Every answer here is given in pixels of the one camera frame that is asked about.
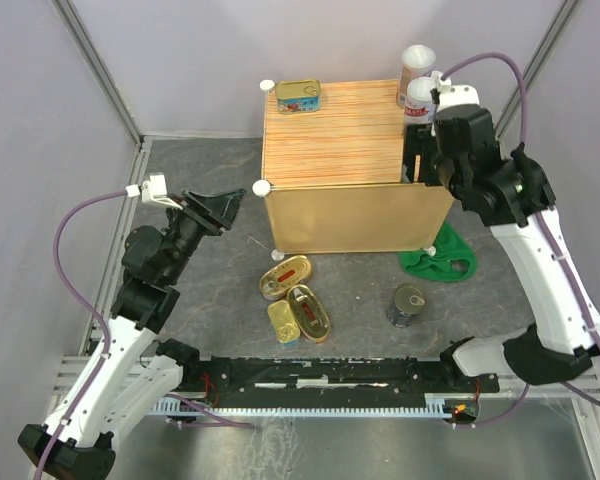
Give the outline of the wooden cube cabinet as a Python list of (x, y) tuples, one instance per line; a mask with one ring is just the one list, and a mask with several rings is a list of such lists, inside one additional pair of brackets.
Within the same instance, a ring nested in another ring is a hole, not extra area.
[(265, 93), (261, 174), (275, 248), (383, 253), (433, 245), (452, 205), (442, 187), (402, 180), (397, 80), (331, 82), (315, 112), (282, 113)]

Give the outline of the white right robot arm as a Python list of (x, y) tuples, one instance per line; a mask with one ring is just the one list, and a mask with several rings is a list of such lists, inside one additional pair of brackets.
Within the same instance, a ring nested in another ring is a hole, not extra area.
[(600, 314), (568, 253), (555, 195), (542, 167), (519, 144), (501, 156), (491, 114), (477, 105), (442, 111), (404, 130), (403, 162), (428, 187), (443, 187), (477, 214), (511, 261), (534, 315), (503, 337), (454, 343), (438, 368), (447, 389), (508, 373), (539, 386), (566, 383), (600, 356)]

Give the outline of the dark blue round can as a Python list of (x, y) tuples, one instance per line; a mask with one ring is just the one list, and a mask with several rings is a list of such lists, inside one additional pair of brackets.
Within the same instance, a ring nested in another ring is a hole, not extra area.
[(408, 327), (424, 310), (427, 303), (425, 292), (411, 283), (396, 287), (386, 309), (386, 317), (391, 325)]

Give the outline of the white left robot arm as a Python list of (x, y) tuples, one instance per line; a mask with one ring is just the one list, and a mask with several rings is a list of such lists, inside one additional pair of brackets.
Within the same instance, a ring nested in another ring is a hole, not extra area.
[(122, 443), (150, 409), (172, 390), (192, 389), (201, 378), (198, 350), (169, 339), (159, 344), (138, 378), (127, 380), (171, 315), (180, 296), (174, 287), (201, 240), (231, 229), (246, 192), (153, 195), (147, 186), (132, 186), (126, 194), (141, 194), (143, 203), (164, 208), (167, 224), (129, 233), (121, 259), (123, 281), (110, 316), (96, 318), (102, 331), (98, 346), (53, 413), (19, 435), (36, 478), (106, 478)]

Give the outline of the gold oval fish tin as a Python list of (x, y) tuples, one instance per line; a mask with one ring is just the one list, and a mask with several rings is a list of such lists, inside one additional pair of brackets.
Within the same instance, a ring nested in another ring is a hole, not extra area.
[(295, 285), (287, 293), (287, 301), (301, 333), (313, 343), (324, 342), (330, 320), (313, 291), (304, 284)]

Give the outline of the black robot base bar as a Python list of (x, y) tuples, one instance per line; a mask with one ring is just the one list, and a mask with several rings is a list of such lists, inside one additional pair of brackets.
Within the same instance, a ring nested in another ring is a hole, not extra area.
[(218, 395), (219, 408), (423, 407), (427, 394), (497, 393), (498, 377), (469, 377), (448, 361), (405, 358), (201, 360), (178, 393)]

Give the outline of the oval red fish tin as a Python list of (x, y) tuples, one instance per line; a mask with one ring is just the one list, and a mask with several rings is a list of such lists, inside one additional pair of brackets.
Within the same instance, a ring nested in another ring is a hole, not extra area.
[(306, 283), (312, 272), (313, 267), (307, 256), (292, 256), (268, 270), (261, 277), (260, 292), (267, 300), (280, 300), (291, 287)]

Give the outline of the blue rectangular luncheon meat tin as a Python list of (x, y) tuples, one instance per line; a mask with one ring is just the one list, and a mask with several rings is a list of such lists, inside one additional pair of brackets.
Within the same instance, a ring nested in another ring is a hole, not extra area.
[(278, 112), (309, 113), (320, 109), (321, 84), (317, 79), (280, 81), (274, 88)]

